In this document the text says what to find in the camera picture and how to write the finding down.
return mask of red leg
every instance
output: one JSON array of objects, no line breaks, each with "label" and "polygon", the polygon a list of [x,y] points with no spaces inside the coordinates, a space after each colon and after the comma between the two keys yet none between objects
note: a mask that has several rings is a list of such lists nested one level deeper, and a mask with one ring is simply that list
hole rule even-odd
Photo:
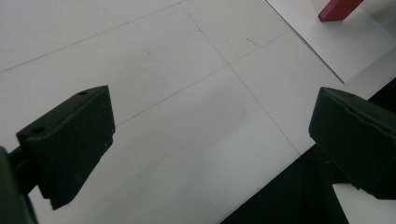
[{"label": "red leg", "polygon": [[321,21],[343,21],[363,0],[332,0],[319,14]]}]

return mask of white tile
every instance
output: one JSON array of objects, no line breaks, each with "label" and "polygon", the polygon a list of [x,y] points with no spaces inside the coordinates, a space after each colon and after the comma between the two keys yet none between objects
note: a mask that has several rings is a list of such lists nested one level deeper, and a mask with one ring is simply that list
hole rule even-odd
[{"label": "white tile", "polygon": [[349,184],[336,184],[333,188],[350,224],[394,223],[396,201],[378,200]]},{"label": "white tile", "polygon": [[122,124],[77,198],[42,223],[220,223],[298,157],[230,67]]},{"label": "white tile", "polygon": [[0,6],[0,71],[178,2],[4,0]]},{"label": "white tile", "polygon": [[232,68],[294,146],[304,153],[314,145],[308,127],[319,88],[331,87],[369,98],[394,76],[395,53],[346,86],[289,32],[233,63]]},{"label": "white tile", "polygon": [[0,142],[62,101],[109,85],[117,124],[226,62],[176,5],[0,74]]},{"label": "white tile", "polygon": [[182,6],[228,63],[289,30],[262,0],[188,0]]}]

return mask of red block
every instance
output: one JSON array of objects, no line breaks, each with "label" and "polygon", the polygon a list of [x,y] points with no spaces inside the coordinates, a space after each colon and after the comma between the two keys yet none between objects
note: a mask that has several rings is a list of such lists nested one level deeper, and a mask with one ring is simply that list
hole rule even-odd
[{"label": "red block", "polygon": [[343,21],[363,0],[332,0],[319,14],[321,21]]}]

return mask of screw hole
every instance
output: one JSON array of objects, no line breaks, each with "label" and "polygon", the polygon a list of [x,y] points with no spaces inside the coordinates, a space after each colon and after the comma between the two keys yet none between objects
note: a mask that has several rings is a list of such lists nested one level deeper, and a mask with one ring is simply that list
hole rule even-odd
[{"label": "screw hole", "polygon": [[44,128],[44,127],[38,127],[38,128],[33,129],[33,130],[31,131],[31,133],[33,133],[33,134],[39,134],[39,133],[43,133],[44,131],[46,131],[46,128]]}]

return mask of floor grout line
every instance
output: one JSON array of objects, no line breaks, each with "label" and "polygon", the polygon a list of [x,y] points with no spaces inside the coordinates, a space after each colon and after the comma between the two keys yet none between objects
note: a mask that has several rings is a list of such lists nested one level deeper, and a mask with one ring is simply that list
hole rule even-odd
[{"label": "floor grout line", "polygon": [[296,146],[291,142],[291,140],[286,136],[286,134],[282,131],[282,129],[280,128],[280,126],[275,122],[275,120],[272,118],[272,116],[270,115],[270,113],[268,113],[268,111],[264,108],[264,106],[260,103],[259,99],[257,99],[256,95],[254,95],[253,91],[250,90],[250,88],[248,87],[248,85],[245,83],[245,81],[233,70],[233,72],[235,73],[235,75],[239,78],[239,80],[242,82],[242,84],[245,86],[245,88],[250,92],[250,95],[253,96],[253,98],[256,100],[256,102],[260,105],[260,107],[262,108],[262,110],[264,110],[264,112],[268,115],[268,117],[271,119],[271,121],[275,124],[275,126],[280,130],[280,132],[285,136],[285,138],[288,140],[288,142],[291,144],[291,146],[294,148],[294,150],[297,152],[297,154],[299,156],[301,156],[302,154],[297,150]]},{"label": "floor grout line", "polygon": [[201,81],[203,81],[204,79],[213,76],[213,75],[216,74],[218,71],[220,71],[221,69],[224,69],[224,68],[227,67],[227,66],[229,66],[229,65],[226,64],[226,65],[222,66],[221,68],[217,69],[216,71],[210,73],[209,75],[204,76],[204,77],[201,77],[200,79],[194,81],[193,83],[191,83],[191,84],[188,85],[187,87],[184,87],[184,88],[182,88],[181,90],[176,91],[175,93],[173,93],[173,94],[169,95],[168,97],[162,99],[160,102],[158,102],[158,103],[156,103],[156,104],[154,104],[154,105],[149,106],[148,108],[142,110],[141,112],[137,113],[136,115],[133,115],[133,116],[131,116],[130,118],[126,119],[125,121],[121,122],[120,124],[116,124],[116,127],[120,127],[122,124],[128,122],[129,120],[134,119],[135,117],[137,117],[137,116],[143,114],[144,112],[150,110],[152,107],[154,107],[154,106],[156,106],[156,105],[159,105],[160,103],[162,103],[162,102],[164,102],[164,101],[166,101],[166,100],[172,98],[172,97],[175,96],[175,95],[178,95],[178,94],[181,93],[182,91],[184,91],[184,90],[188,89],[189,87],[191,87],[191,86],[197,84],[198,82],[201,82]]},{"label": "floor grout line", "polygon": [[[291,30],[286,31],[285,33],[283,33],[282,35],[279,35],[275,38],[273,38],[272,40],[268,41],[267,43],[257,47],[256,49],[254,49],[253,51],[247,53],[246,55],[243,55],[242,57],[240,57],[239,59],[228,63],[227,60],[224,58],[224,56],[220,53],[220,51],[218,50],[218,48],[216,48],[216,46],[212,43],[212,41],[210,41],[210,39],[207,37],[207,35],[201,30],[201,27],[198,25],[198,23],[192,18],[192,16],[189,14],[189,12],[180,4],[180,6],[186,11],[187,15],[190,17],[190,19],[195,23],[195,25],[197,26],[197,28],[201,31],[201,33],[204,35],[204,37],[207,39],[207,41],[209,41],[209,43],[213,46],[213,48],[219,53],[219,55],[221,55],[221,57],[224,59],[224,61],[227,63],[226,66],[230,67],[232,70],[233,68],[231,67],[231,63],[234,63],[242,58],[245,58],[246,56],[248,56],[249,54],[253,53],[254,51],[263,48],[264,46],[272,43],[273,41],[277,40],[278,38],[280,38],[283,35],[288,34],[289,32],[292,32]],[[294,148],[294,150],[297,152],[297,154],[299,156],[301,156],[302,154],[297,150],[297,148],[295,147],[295,145],[290,141],[290,139],[286,136],[286,134],[282,131],[282,129],[279,127],[279,125],[275,122],[275,120],[271,117],[271,115],[268,113],[268,111],[264,108],[264,106],[259,102],[259,100],[257,99],[257,97],[253,94],[253,92],[251,91],[251,89],[248,87],[248,85],[242,80],[242,78],[233,70],[233,72],[235,73],[235,75],[239,78],[239,80],[242,82],[242,84],[245,86],[245,88],[250,92],[250,95],[253,96],[253,98],[256,100],[256,102],[260,105],[260,107],[263,109],[263,111],[268,115],[268,117],[271,119],[271,121],[275,124],[275,126],[282,132],[282,134],[285,136],[285,138],[288,140],[288,142],[290,143],[290,145]]]},{"label": "floor grout line", "polygon": [[282,37],[283,35],[288,34],[289,32],[292,32],[292,31],[291,31],[291,30],[288,30],[288,31],[286,31],[286,32],[283,33],[283,34],[278,35],[277,37],[274,37],[273,39],[271,39],[270,41],[266,42],[265,44],[262,44],[262,45],[258,46],[257,48],[255,48],[255,49],[252,50],[251,52],[246,53],[246,54],[242,55],[240,58],[235,59],[235,60],[233,60],[232,62],[228,63],[228,65],[231,65],[232,63],[238,62],[239,60],[245,58],[245,57],[248,56],[249,54],[251,54],[251,53],[253,53],[253,52],[255,52],[255,51],[257,51],[257,50],[259,50],[259,49],[261,49],[261,48],[263,48],[263,47],[265,47],[265,46],[267,46],[268,44],[271,44],[272,42],[274,42],[275,40],[279,39],[279,38]]},{"label": "floor grout line", "polygon": [[49,56],[49,55],[51,55],[51,54],[53,54],[53,53],[56,53],[56,52],[58,52],[58,51],[61,51],[61,50],[63,50],[63,49],[67,49],[67,48],[73,47],[73,46],[75,46],[75,45],[77,45],[77,44],[79,44],[79,43],[82,43],[82,42],[87,41],[87,40],[89,40],[89,39],[95,38],[95,37],[97,37],[97,36],[99,36],[99,35],[103,35],[103,34],[105,34],[105,33],[108,33],[108,32],[110,32],[110,31],[113,31],[113,30],[115,30],[115,29],[118,29],[118,28],[120,28],[120,27],[122,27],[122,26],[128,25],[128,24],[130,24],[130,23],[132,23],[132,22],[134,22],[134,21],[139,21],[139,20],[144,19],[144,18],[146,18],[146,17],[148,17],[148,16],[151,16],[151,15],[157,13],[157,12],[166,10],[166,9],[168,9],[169,7],[174,7],[174,6],[176,6],[176,5],[180,4],[180,3],[183,3],[183,2],[185,2],[185,1],[187,1],[187,0],[183,0],[183,1],[178,2],[178,3],[174,3],[174,4],[171,5],[171,6],[161,8],[161,9],[156,10],[156,11],[154,11],[154,12],[151,12],[151,13],[149,13],[149,14],[147,14],[147,15],[138,17],[138,18],[133,19],[133,20],[131,20],[131,21],[127,21],[127,22],[125,22],[125,23],[123,23],[123,24],[121,24],[121,25],[112,27],[112,28],[107,29],[107,30],[105,30],[105,31],[103,31],[103,32],[101,32],[101,33],[96,34],[96,35],[92,35],[92,36],[89,36],[89,37],[87,37],[87,38],[81,39],[81,40],[79,40],[79,41],[77,41],[77,42],[75,42],[75,43],[73,43],[73,44],[70,44],[70,45],[67,45],[67,46],[65,46],[65,47],[56,49],[56,50],[54,50],[54,51],[52,51],[52,52],[49,52],[49,53],[45,53],[45,54],[43,54],[43,55],[41,55],[41,56],[39,56],[39,57],[36,57],[36,58],[33,58],[33,59],[27,61],[27,62],[17,64],[17,65],[15,65],[15,66],[12,66],[12,67],[10,67],[10,68],[7,68],[7,69],[5,69],[5,70],[3,70],[3,71],[0,71],[0,75],[1,75],[2,73],[5,73],[5,72],[7,72],[7,71],[9,71],[9,70],[12,70],[12,69],[14,69],[14,68],[17,68],[17,67],[19,67],[19,66],[23,66],[23,65],[28,64],[28,63],[31,63],[31,62],[33,62],[33,61],[36,61],[36,60],[39,60],[39,59],[41,59],[41,58],[47,57],[47,56]]}]

